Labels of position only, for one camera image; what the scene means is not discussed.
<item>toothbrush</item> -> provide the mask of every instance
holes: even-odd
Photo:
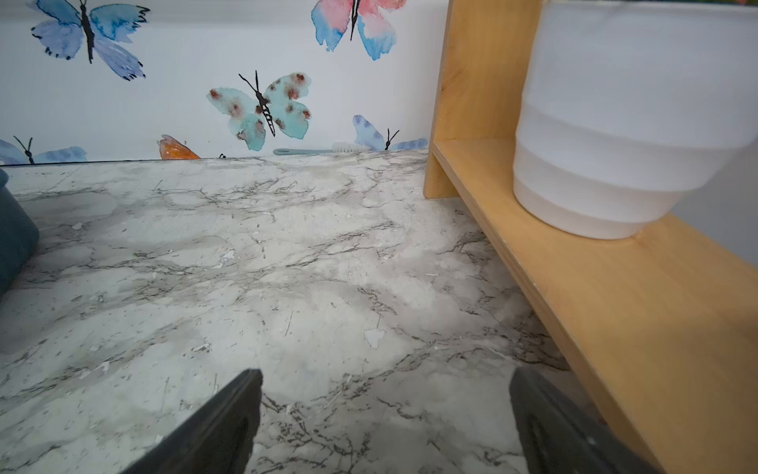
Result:
[[[323,153],[348,153],[348,152],[368,152],[371,147],[368,145],[356,145],[355,143],[337,142],[332,145],[331,149],[290,149],[277,148],[274,150],[275,155],[321,155]]]

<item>white wall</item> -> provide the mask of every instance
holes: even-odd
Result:
[[[130,82],[97,57],[89,64],[84,47],[70,61],[47,56],[30,28],[50,17],[25,2],[0,4],[0,140],[34,137],[33,152],[81,146],[89,161],[160,159],[164,133],[203,158],[330,148],[356,138],[353,115],[385,133],[400,129],[397,142],[431,132],[447,0],[385,11],[398,40],[377,61],[357,32],[334,52],[320,46],[316,0],[136,0],[151,11],[133,44],[120,43],[144,64],[146,78]],[[256,69],[262,88],[296,71],[311,77],[299,99],[312,113],[304,140],[267,132],[263,150],[251,152],[206,99],[215,87],[246,90],[237,74],[252,78]]]
[[[673,212],[742,259],[758,265],[758,142]]]

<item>watercolor butterfly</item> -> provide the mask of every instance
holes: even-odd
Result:
[[[86,152],[78,146],[71,148],[59,149],[54,152],[44,152],[38,155],[32,155],[32,139],[29,138],[29,144],[24,145],[21,140],[14,137],[23,152],[17,146],[12,145],[4,140],[0,140],[0,164],[6,165],[41,165],[48,163],[79,163],[87,161]]]
[[[179,140],[173,138],[171,135],[161,135],[161,138],[162,140],[158,142],[161,146],[161,159],[200,159],[194,151],[179,143]]]
[[[211,104],[222,114],[229,115],[229,130],[240,140],[247,143],[247,148],[260,151],[266,140],[266,121],[273,137],[277,136],[276,124],[285,135],[301,139],[308,131],[311,112],[295,99],[308,95],[311,78],[303,73],[292,73],[275,80],[261,94],[258,85],[258,71],[255,72],[255,87],[240,74],[242,80],[255,92],[258,104],[241,90],[229,87],[211,89],[207,95]]]
[[[398,130],[394,135],[390,137],[390,129],[387,129],[387,141],[384,141],[384,137],[381,133],[371,125],[371,122],[363,118],[363,115],[356,115],[352,118],[352,124],[356,127],[356,143],[359,145],[367,145],[371,147],[373,151],[381,150],[403,150],[403,149],[422,149],[426,148],[429,142],[425,138],[419,138],[410,142],[396,143],[392,145],[392,140],[400,132]]]
[[[129,35],[147,23],[148,8],[114,3],[93,8],[87,16],[86,0],[79,0],[77,11],[66,0],[32,0],[28,5],[46,13],[54,20],[43,21],[32,28],[32,35],[45,46],[45,52],[61,59],[72,59],[86,40],[89,63],[92,51],[119,77],[132,80],[144,77],[139,60],[115,42],[132,42]]]
[[[405,4],[406,0],[319,0],[311,12],[316,40],[320,45],[326,42],[327,51],[334,51],[348,25],[352,41],[357,24],[366,52],[376,61],[397,43],[397,33],[379,7],[396,10]]]

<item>orange butterfly wing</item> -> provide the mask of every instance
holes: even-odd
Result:
[[[161,140],[161,159],[200,159],[193,151],[169,135]]]

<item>teal spotted butterfly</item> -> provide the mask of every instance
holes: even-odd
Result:
[[[292,73],[275,80],[264,93],[258,85],[258,71],[255,72],[255,86],[240,74],[255,92],[256,101],[238,89],[219,87],[211,89],[208,101],[219,112],[230,116],[229,131],[247,143],[247,148],[260,151],[266,141],[268,124],[271,135],[277,135],[277,127],[287,136],[302,140],[308,131],[311,112],[295,99],[308,95],[311,79],[303,73]]]

